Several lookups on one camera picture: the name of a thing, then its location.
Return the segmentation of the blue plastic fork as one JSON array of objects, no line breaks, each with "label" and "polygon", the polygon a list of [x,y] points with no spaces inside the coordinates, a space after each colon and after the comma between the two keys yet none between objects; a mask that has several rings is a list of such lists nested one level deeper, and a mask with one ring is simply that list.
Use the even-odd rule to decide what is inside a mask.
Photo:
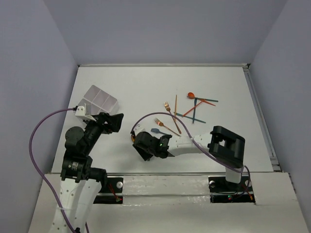
[{"label": "blue plastic fork", "polygon": [[153,133],[161,134],[161,135],[168,135],[167,133],[164,133],[164,132],[160,131],[157,128],[151,128],[150,131],[153,132]]}]

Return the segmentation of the copper fork long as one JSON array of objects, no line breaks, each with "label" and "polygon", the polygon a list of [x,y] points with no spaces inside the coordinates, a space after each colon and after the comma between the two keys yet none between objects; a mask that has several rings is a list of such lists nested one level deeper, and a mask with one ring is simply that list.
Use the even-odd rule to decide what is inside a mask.
[{"label": "copper fork long", "polygon": [[172,132],[173,134],[180,136],[178,133],[176,133],[175,131],[171,130],[170,128],[168,128],[167,126],[164,125],[164,123],[162,121],[160,121],[158,118],[154,119],[154,122],[160,126],[160,127],[164,127],[165,129],[169,130],[170,132]]}]

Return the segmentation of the copper fork short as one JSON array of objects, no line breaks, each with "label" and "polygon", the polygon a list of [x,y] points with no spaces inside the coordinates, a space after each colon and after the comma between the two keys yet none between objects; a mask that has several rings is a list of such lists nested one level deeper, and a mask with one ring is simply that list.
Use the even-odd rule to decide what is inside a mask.
[{"label": "copper fork short", "polygon": [[172,118],[172,120],[173,120],[173,122],[174,122],[174,124],[175,124],[175,126],[176,126],[176,128],[177,128],[177,130],[178,130],[178,132],[179,132],[179,134],[181,134],[182,132],[181,132],[179,126],[178,126],[177,123],[176,123],[176,119],[173,117],[173,115],[172,115],[172,113],[171,113],[171,108],[170,108],[170,106],[169,106],[169,104],[168,104],[167,101],[164,102],[164,107],[165,107],[166,111],[171,115],[171,118]]}]

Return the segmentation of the wooden chopstick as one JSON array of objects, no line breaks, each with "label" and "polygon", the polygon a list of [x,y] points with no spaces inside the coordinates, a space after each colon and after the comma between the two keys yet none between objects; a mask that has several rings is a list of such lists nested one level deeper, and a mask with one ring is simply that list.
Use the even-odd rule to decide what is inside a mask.
[{"label": "wooden chopstick", "polygon": [[177,94],[175,95],[174,116],[176,116],[176,112],[177,112]]}]

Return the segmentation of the orange plastic chopstick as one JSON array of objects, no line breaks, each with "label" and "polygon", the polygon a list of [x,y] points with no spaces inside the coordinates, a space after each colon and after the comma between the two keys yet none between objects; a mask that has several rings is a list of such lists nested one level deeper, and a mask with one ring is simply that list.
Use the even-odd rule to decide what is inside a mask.
[{"label": "orange plastic chopstick", "polygon": [[203,100],[203,101],[200,101],[200,102],[197,102],[197,104],[194,106],[194,107],[192,107],[190,110],[188,110],[186,113],[184,113],[183,115],[182,115],[182,117],[185,117],[186,115],[188,115],[191,111],[193,111],[196,107],[198,107],[201,103],[205,103],[205,100]]}]

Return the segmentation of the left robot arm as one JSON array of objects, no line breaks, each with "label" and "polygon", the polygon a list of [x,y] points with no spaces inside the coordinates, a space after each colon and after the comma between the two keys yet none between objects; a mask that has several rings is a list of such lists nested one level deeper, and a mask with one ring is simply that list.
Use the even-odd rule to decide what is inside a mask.
[{"label": "left robot arm", "polygon": [[123,114],[86,116],[80,118],[85,128],[72,127],[65,134],[65,154],[61,170],[60,206],[55,210],[51,233],[83,233],[86,221],[99,192],[107,188],[105,169],[92,167],[90,152],[102,134],[117,133]]}]

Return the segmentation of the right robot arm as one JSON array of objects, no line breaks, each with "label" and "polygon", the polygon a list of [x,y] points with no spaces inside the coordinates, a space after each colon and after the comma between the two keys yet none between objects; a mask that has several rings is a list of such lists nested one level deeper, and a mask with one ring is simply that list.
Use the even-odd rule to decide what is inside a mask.
[{"label": "right robot arm", "polygon": [[203,153],[225,167],[224,185],[228,190],[235,190],[242,183],[245,139],[222,126],[196,136],[168,134],[157,138],[137,125],[131,131],[131,137],[133,147],[145,161],[152,157],[166,159]]}]

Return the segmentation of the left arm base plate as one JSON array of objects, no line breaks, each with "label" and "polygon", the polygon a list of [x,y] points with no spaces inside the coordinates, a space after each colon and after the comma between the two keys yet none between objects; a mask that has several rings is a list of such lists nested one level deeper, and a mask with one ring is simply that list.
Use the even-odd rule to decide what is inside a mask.
[{"label": "left arm base plate", "polygon": [[107,185],[97,194],[94,204],[123,204],[123,177],[107,178]]}]

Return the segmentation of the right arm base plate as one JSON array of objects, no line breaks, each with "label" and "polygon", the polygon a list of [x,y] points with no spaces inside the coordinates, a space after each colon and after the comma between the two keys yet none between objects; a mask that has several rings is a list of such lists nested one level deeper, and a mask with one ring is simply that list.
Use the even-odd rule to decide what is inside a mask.
[{"label": "right arm base plate", "polygon": [[225,177],[209,177],[211,203],[255,203],[255,195],[249,178],[242,176],[239,184],[228,182]]}]

